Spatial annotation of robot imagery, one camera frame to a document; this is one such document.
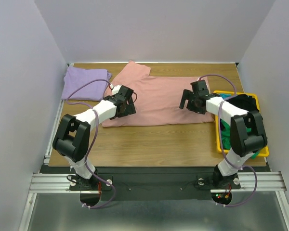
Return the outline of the pink t-shirt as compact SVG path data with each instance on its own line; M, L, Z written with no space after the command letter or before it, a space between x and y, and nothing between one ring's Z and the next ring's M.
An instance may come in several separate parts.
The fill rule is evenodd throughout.
M124 85L135 91L136 113L122 118L106 120L106 127L121 126L161 126L176 124L211 123L210 113L197 114L188 109L180 109L184 89L191 89L191 83L198 77L155 77L150 67L129 61L112 81L114 86Z

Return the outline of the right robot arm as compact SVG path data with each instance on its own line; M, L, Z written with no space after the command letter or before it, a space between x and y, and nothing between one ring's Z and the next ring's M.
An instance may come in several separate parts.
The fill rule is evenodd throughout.
M212 185L222 188L232 183L235 175L254 153L267 146L263 117L259 111L247 111L232 105L219 94L209 93L204 80L191 83L191 90L184 89L180 109L218 117L230 126L230 150L214 168Z

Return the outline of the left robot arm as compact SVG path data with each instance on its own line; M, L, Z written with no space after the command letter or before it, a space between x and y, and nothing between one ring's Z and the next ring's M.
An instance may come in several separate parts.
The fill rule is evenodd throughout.
M135 114L132 98L134 94L134 90L116 85L112 88L112 95L104 97L96 106L89 105L89 109L80 114L66 114L61 118L53 139L53 149L63 156L76 172L75 177L67 178L70 183L88 190L98 185L98 178L94 175L96 168L88 160L93 146L89 144L90 133L95 129L95 142L101 123Z

